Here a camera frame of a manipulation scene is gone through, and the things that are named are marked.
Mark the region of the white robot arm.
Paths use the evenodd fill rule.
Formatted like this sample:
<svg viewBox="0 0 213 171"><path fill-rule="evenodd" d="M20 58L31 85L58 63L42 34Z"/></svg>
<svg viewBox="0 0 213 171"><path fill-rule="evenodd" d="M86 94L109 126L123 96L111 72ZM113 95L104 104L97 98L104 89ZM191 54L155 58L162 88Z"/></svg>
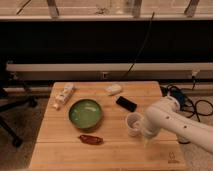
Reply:
<svg viewBox="0 0 213 171"><path fill-rule="evenodd" d="M179 109L179 102L171 96L151 104L142 117L142 135L151 139L163 128L213 154L213 127L181 116Z"/></svg>

